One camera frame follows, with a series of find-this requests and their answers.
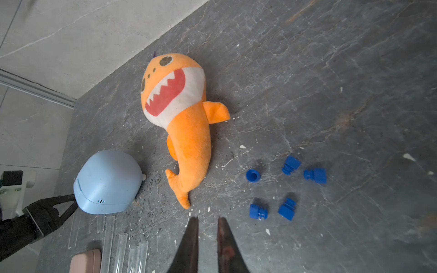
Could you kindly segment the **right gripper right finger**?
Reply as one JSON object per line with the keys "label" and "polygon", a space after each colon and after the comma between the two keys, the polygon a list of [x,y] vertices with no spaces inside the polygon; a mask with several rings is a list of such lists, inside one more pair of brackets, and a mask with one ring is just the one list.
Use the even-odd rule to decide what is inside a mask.
{"label": "right gripper right finger", "polygon": [[218,218],[217,259],[220,273],[250,273],[225,217]]}

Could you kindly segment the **removed blue stopper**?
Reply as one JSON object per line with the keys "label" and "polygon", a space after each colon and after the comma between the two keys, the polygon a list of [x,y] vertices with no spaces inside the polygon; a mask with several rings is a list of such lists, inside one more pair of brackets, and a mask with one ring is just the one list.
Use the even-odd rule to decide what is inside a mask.
{"label": "removed blue stopper", "polygon": [[293,156],[288,156],[284,162],[284,165],[282,167],[282,172],[285,175],[291,175],[293,172],[295,172],[301,165],[301,162],[294,158]]}
{"label": "removed blue stopper", "polygon": [[266,220],[268,218],[268,210],[259,205],[251,204],[249,217],[256,220]]}
{"label": "removed blue stopper", "polygon": [[287,198],[284,203],[279,207],[278,213],[288,221],[292,221],[295,216],[296,202]]}
{"label": "removed blue stopper", "polygon": [[306,180],[312,180],[318,184],[327,183],[327,174],[324,168],[306,169],[303,176]]}
{"label": "removed blue stopper", "polygon": [[246,172],[246,179],[251,183],[257,183],[261,179],[261,174],[255,169]]}

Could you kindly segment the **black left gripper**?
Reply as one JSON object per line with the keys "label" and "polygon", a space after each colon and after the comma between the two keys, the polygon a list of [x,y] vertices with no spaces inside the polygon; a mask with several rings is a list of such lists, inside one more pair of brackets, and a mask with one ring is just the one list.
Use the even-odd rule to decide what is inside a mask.
{"label": "black left gripper", "polygon": [[[72,204],[60,214],[55,206],[68,202]],[[27,206],[23,216],[1,221],[1,261],[59,229],[77,208],[74,194],[50,197]]]}

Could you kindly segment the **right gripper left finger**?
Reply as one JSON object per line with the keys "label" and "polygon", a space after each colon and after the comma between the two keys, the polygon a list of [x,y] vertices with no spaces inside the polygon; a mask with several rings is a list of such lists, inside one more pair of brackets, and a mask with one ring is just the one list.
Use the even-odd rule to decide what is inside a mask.
{"label": "right gripper left finger", "polygon": [[191,217],[168,273],[197,273],[199,259],[199,219]]}

